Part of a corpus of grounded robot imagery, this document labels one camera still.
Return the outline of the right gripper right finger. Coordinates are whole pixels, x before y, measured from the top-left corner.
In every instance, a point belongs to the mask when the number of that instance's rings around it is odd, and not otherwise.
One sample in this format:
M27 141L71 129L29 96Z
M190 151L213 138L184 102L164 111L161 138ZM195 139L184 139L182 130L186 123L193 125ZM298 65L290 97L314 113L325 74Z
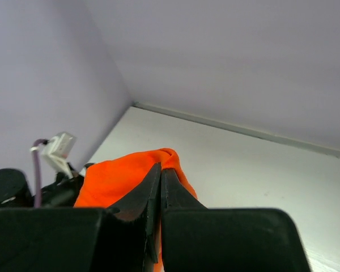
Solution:
M284 211L208 209L161 173L161 254L165 271L310 271L298 230Z

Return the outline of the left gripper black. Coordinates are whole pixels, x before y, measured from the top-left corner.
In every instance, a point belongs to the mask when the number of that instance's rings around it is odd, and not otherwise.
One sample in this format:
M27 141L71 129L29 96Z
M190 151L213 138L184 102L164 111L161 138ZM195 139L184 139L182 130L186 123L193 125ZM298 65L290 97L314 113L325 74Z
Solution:
M73 178L57 173L52 184L41 189L42 207L73 207L84 183L84 177L70 167ZM26 175L15 168L0 169L0 208L33 207L35 197L31 194Z

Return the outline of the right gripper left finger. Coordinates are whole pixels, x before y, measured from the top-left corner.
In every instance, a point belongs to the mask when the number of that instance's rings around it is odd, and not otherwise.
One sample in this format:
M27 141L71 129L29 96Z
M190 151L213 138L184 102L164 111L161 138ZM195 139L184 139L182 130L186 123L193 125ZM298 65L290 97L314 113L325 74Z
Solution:
M0 271L153 271L160 172L107 208L0 208Z

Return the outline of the orange t shirt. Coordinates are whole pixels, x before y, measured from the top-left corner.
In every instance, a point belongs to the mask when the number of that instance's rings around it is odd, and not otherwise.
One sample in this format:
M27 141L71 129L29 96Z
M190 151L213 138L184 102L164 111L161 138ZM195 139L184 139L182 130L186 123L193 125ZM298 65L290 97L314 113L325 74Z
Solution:
M198 198L181 168L177 152L171 148L161 148L128 154L89 167L74 206L111 206L139 185L156 163L161 164L162 170L174 169L182 186L194 198Z

